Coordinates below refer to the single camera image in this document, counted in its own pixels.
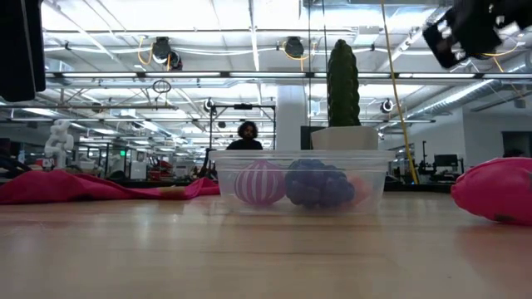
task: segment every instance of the cactus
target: cactus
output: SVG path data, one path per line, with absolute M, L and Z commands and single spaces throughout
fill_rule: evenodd
M 339 39 L 328 62 L 327 103 L 329 126 L 361 125 L 358 119 L 357 58 L 346 41 Z

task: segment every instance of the wooden table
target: wooden table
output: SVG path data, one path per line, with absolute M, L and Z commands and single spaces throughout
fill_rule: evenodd
M 446 194 L 386 194 L 377 216 L 218 207 L 0 207 L 0 298 L 532 297 L 532 229 L 471 216 Z

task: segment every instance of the clear plastic container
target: clear plastic container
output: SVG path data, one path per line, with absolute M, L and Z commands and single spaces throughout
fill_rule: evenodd
M 374 213 L 390 151 L 210 152 L 221 195 L 237 213 Z

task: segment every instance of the pink fabric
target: pink fabric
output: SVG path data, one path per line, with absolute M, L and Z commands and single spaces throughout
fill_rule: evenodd
M 162 194 L 158 188 L 128 189 L 88 174 L 65 171 L 29 171 L 0 186 L 0 204 L 65 203 L 84 200 L 167 199 L 186 200 L 201 195 L 219 194 L 219 187 L 208 179 Z
M 532 159 L 494 159 L 463 174 L 451 189 L 456 204 L 502 223 L 532 225 Z

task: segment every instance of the white pillar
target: white pillar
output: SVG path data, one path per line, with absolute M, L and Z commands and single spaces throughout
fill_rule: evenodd
M 300 150 L 301 126 L 308 125 L 304 85 L 277 88 L 276 150 Z

